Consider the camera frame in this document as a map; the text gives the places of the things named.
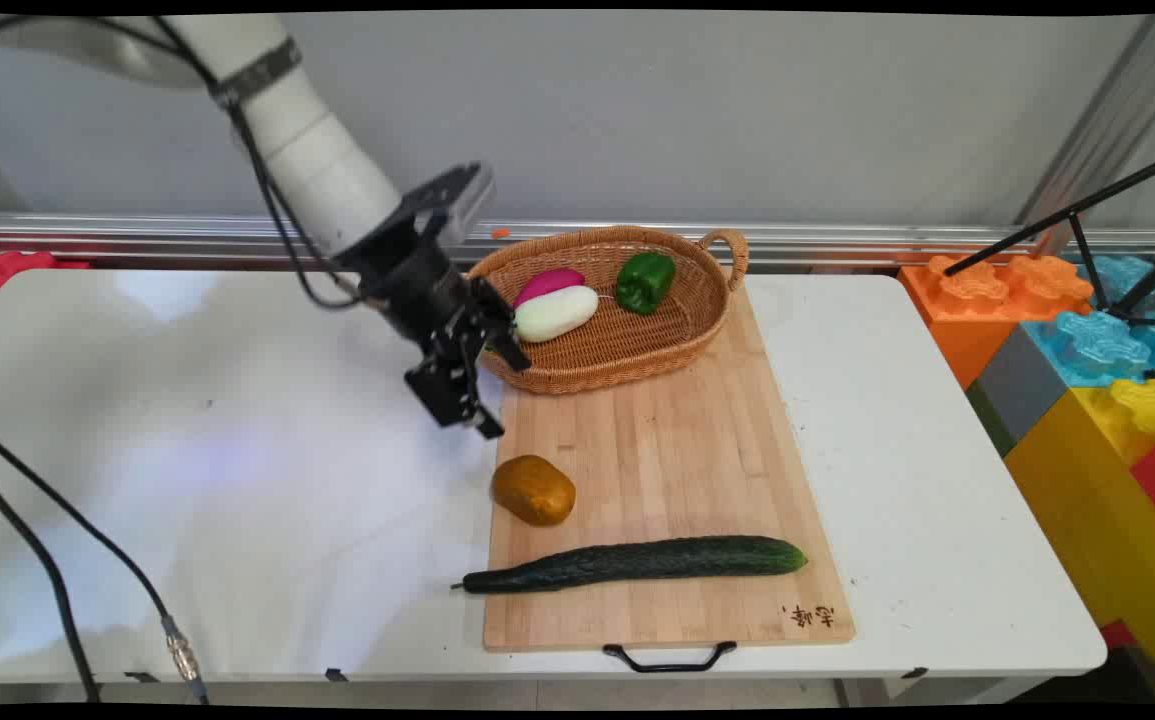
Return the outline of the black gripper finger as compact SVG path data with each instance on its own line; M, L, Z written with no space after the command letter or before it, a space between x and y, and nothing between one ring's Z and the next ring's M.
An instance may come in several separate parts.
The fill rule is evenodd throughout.
M476 363L485 340L485 332L467 320L432 331L422 343L422 363L407 370L404 383L437 425L463 425L499 439L505 430L478 393Z
M516 316L493 284L484 277L469 279L469 296L471 296L472 318L477 328L484 333L487 346L499 354L513 372L526 372L531 368L526 351L519 346L516 337Z

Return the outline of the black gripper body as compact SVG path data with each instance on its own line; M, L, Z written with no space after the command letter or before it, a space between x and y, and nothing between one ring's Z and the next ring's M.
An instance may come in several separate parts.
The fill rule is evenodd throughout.
M404 211L341 250L336 261L359 275L359 292L430 363L471 373L484 341L482 284L469 281L440 245L459 231L449 211Z

